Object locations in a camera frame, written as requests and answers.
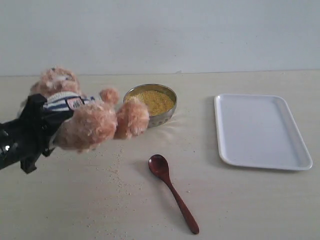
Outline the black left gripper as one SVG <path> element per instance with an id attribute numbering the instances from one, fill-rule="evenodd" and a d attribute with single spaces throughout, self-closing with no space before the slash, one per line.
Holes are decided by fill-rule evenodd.
<path id="1" fill-rule="evenodd" d="M 56 148 L 53 144 L 56 133 L 62 123 L 73 116 L 72 110 L 54 111 L 45 107 L 47 98 L 37 93 L 27 98 L 26 105 L 19 117 L 26 128 L 31 131 L 28 134 L 33 144 L 27 148 L 29 156 L 20 161 L 20 168 L 29 174 L 37 169 L 36 161 L 40 156 L 48 157 Z"/>

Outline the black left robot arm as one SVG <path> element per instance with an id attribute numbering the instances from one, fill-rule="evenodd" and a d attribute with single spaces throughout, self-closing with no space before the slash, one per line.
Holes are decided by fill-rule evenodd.
<path id="1" fill-rule="evenodd" d="M 30 95 L 20 116 L 0 125 L 1 169 L 20 162 L 20 168 L 29 174 L 37 169 L 36 161 L 41 155 L 48 157 L 56 148 L 55 134 L 73 111 L 49 110 L 46 102 L 39 93 Z"/>

